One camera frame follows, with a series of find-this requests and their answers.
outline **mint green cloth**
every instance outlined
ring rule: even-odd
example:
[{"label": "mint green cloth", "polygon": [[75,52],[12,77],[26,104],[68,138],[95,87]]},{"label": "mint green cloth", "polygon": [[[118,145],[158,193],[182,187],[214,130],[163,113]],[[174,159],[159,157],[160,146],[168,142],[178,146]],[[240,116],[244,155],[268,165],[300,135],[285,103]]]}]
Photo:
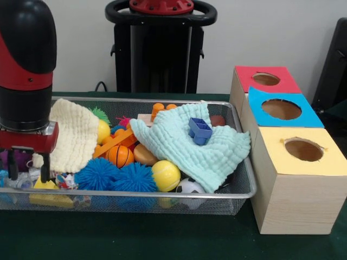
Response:
[{"label": "mint green cloth", "polygon": [[159,112],[151,128],[137,119],[132,119],[130,125],[136,138],[159,160],[171,161],[207,193],[213,193],[247,157],[249,133],[237,133],[229,126],[213,127],[208,143],[199,146],[188,134],[190,118],[201,118],[211,127],[207,103]]}]

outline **black cable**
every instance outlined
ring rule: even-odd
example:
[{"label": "black cable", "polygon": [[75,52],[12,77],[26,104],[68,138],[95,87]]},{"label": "black cable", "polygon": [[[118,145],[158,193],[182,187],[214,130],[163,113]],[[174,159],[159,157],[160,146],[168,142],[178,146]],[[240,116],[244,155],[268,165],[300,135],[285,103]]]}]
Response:
[{"label": "black cable", "polygon": [[100,82],[97,84],[97,86],[95,87],[95,90],[94,90],[94,91],[97,92],[100,85],[103,85],[105,92],[108,92],[107,86],[106,86],[106,84],[104,83],[104,81],[100,81]]}]

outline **purple toy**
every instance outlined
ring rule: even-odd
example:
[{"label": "purple toy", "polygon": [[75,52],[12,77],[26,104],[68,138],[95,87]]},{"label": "purple toy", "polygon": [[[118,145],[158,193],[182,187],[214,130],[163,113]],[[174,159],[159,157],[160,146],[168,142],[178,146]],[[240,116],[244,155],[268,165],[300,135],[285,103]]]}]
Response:
[{"label": "purple toy", "polygon": [[[0,153],[0,158],[3,162],[4,169],[7,170],[7,151]],[[29,153],[23,153],[20,150],[15,150],[15,160],[20,172],[27,172],[29,169],[27,163],[31,161],[32,155]]]},{"label": "purple toy", "polygon": [[197,145],[205,145],[207,140],[212,136],[212,129],[203,119],[190,118],[189,127],[189,135]]}]

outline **soccer ball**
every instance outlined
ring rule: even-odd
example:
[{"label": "soccer ball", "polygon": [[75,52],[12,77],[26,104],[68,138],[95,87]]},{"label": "soccer ball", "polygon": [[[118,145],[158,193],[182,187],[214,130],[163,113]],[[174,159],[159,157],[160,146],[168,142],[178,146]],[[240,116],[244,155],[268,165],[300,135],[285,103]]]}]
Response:
[{"label": "soccer ball", "polygon": [[[203,187],[193,180],[192,178],[186,178],[182,180],[177,188],[177,193],[205,193],[205,190]],[[179,203],[187,205],[189,209],[196,210],[200,207],[201,204],[203,204],[206,201],[206,199],[179,199]]]}]

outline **white wall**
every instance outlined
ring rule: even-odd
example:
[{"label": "white wall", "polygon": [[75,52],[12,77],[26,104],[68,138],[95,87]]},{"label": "white wall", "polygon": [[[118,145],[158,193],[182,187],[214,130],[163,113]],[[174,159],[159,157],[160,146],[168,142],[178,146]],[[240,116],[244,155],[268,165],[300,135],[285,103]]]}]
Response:
[{"label": "white wall", "polygon": [[[57,28],[55,91],[90,91],[99,80],[115,90],[110,0],[46,0]],[[333,30],[346,0],[207,0],[218,12],[205,27],[199,93],[230,92],[235,65],[287,66],[312,99]]]}]

